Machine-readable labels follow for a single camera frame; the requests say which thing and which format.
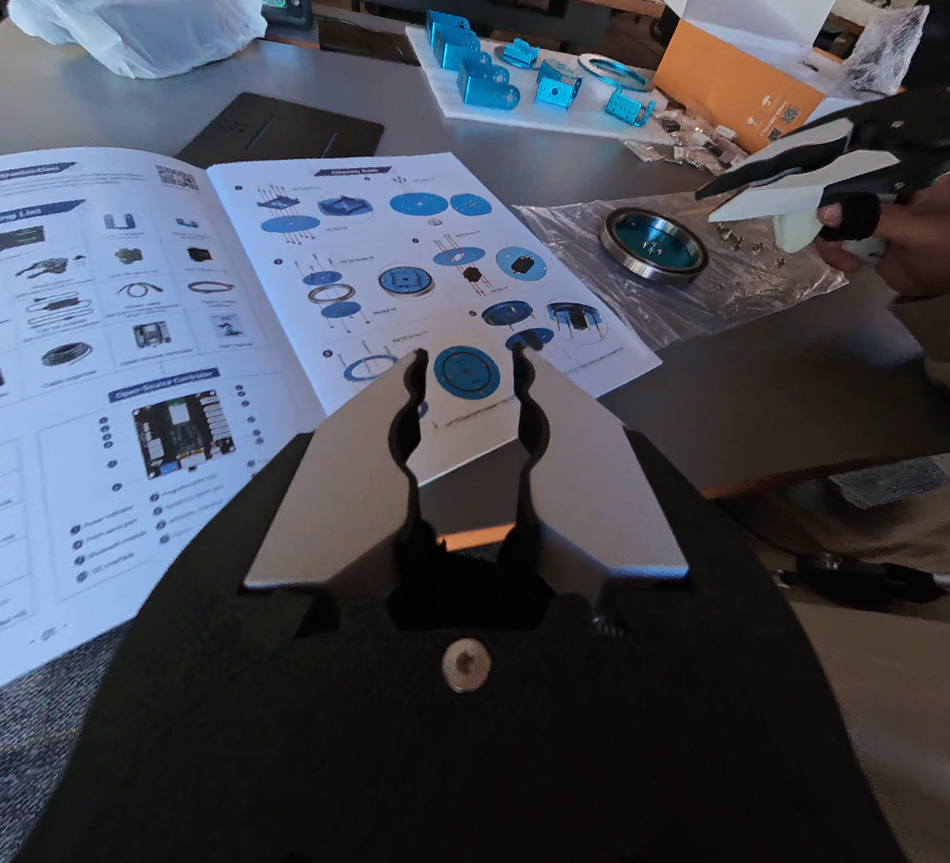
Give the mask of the black-handled tool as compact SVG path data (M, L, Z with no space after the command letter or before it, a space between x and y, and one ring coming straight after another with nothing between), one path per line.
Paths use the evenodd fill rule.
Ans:
M894 603L927 605L949 593L949 574L876 563L830 552L797 556L794 569L774 573L779 585L798 586L847 608L885 611Z

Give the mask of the blue square servo bracket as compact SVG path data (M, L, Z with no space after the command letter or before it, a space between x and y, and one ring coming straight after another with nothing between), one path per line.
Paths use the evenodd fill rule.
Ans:
M555 59L540 61L535 103L566 110L574 102L583 77L577 70Z

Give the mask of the bubble-wrapped part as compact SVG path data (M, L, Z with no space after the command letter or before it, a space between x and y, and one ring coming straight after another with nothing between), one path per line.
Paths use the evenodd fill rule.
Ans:
M930 13L927 4L885 10L861 34L842 63L840 84L856 93L899 93Z

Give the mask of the grey desk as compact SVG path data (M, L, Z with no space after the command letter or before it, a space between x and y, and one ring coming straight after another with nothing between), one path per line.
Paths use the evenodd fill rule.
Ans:
M622 144L504 125L455 129L417 66L256 40L222 61L167 79L108 71L77 46L55 46L2 23L2 157L53 149L131 149L176 159L242 93L384 125L372 158L456 157L510 205L606 203L655 197L683 177L654 177ZM533 233L612 310L587 271ZM676 339L660 364L600 401L641 433L696 488L818 465L948 452L948 396L923 371L920 347L864 270L761 321ZM510 407L517 416L518 401ZM445 442L446 432L424 436ZM427 482L422 510L438 534L515 518L514 438Z

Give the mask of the white foam sheet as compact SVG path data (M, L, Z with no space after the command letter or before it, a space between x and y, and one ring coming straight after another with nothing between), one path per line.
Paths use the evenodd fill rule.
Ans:
M521 100L511 110L498 110L465 103L457 86L458 73L441 69L422 26L407 26L406 36L427 76L429 88L447 119L481 121L520 128L581 136L610 137L650 145L671 145L672 136L655 118L641 127L633 127L604 112L614 92L613 86L583 71L576 57L549 49L540 50L540 59L556 59L582 76L578 96L568 109L535 101L537 70L509 66L510 82L519 88Z

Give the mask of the large blue flange plate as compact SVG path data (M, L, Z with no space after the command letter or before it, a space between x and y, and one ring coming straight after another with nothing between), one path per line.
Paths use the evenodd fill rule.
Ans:
M650 70L638 69L596 53L580 54L576 62L584 72L614 88L638 93L654 89L655 73Z

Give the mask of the orange cardboard box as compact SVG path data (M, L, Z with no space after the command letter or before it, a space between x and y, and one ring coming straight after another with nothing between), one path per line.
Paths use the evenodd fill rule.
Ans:
M655 77L667 96L757 152L876 95L814 49L837 0L662 0L679 23Z

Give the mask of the blue round disc plate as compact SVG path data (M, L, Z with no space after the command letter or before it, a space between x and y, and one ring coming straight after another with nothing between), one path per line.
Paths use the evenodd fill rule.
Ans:
M614 234L627 252L663 269L684 270L701 261L696 238L680 224L645 211L617 217Z

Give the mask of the person's right forearm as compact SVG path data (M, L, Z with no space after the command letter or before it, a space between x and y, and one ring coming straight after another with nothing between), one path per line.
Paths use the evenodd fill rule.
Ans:
M901 290L890 306L923 352L923 367L929 381L949 394L949 295L930 293L913 285Z

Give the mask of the open assembly manual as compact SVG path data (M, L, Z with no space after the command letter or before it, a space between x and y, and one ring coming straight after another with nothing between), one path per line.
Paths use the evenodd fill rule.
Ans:
M597 398L659 357L454 156L2 157L2 684L132 618L267 462L437 363L421 482L514 438L511 348Z

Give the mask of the person's right hand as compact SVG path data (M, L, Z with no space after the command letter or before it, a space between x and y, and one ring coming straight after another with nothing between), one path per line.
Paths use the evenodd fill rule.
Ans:
M874 235L886 245L876 271L897 296L928 299L948 294L949 176L906 202L882 203Z

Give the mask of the pile of small screw bags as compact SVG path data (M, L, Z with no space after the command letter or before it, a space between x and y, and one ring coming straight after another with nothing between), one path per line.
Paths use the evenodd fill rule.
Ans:
M669 141L625 141L624 146L642 163L665 161L689 165L718 177L744 163L749 157L728 127L711 125L676 105L653 113L649 123L656 124Z

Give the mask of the white plastic bag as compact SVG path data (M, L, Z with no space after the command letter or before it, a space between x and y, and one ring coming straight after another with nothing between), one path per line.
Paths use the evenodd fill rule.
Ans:
M81 46L134 79L225 60L268 27L259 0L8 0L7 14L26 34Z

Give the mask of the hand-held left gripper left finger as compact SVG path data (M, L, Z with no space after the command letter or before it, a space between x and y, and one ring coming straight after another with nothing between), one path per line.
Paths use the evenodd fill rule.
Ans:
M445 619L445 547L408 464L427 363L411 351L317 426L245 575L247 590L307 599L302 628L337 627L352 597L404 628Z

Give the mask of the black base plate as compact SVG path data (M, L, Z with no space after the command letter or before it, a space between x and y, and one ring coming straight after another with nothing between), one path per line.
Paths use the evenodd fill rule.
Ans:
M372 157L384 133L377 122L242 93L175 158L207 169L244 161Z

